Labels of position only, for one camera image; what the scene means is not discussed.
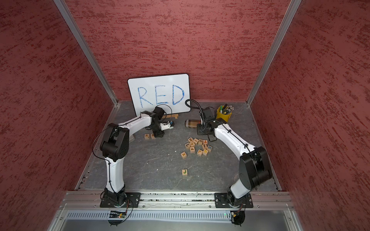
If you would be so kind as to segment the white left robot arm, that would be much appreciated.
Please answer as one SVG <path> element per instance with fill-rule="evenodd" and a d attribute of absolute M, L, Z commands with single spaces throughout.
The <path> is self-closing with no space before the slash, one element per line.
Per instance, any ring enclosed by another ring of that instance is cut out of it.
<path fill-rule="evenodd" d="M 146 127 L 153 131 L 155 138 L 163 137 L 164 130 L 161 128 L 160 120 L 164 115 L 165 111 L 157 106 L 152 112 L 143 111 L 139 116 L 126 122 L 108 125 L 100 143 L 100 150 L 107 167 L 104 201 L 110 202 L 115 207 L 121 207 L 127 203 L 123 162 L 129 151 L 130 137 Z"/>

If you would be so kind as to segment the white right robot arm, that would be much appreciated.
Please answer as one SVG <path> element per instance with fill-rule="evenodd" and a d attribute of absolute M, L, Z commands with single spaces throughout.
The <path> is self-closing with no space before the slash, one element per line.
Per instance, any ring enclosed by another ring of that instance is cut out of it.
<path fill-rule="evenodd" d="M 221 118 L 197 125 L 198 135 L 213 135 L 222 141 L 239 160 L 239 179 L 229 187 L 226 201 L 238 207 L 253 189 L 273 177 L 271 164 L 264 147 L 256 147 L 241 136 Z"/>

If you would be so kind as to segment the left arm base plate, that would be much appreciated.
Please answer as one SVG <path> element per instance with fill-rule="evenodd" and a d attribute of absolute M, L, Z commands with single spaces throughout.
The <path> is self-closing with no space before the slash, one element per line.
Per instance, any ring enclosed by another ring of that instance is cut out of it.
<path fill-rule="evenodd" d="M 140 193 L 119 193 L 114 194 L 110 191 L 103 193 L 101 198 L 101 208 L 138 208 Z"/>

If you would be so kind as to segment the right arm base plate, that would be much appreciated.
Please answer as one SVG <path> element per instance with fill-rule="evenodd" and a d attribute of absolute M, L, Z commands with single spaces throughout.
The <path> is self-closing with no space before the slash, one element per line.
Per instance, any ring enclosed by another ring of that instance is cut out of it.
<path fill-rule="evenodd" d="M 247 193 L 237 199 L 231 192 L 214 194 L 216 208 L 253 208 L 251 194 Z"/>

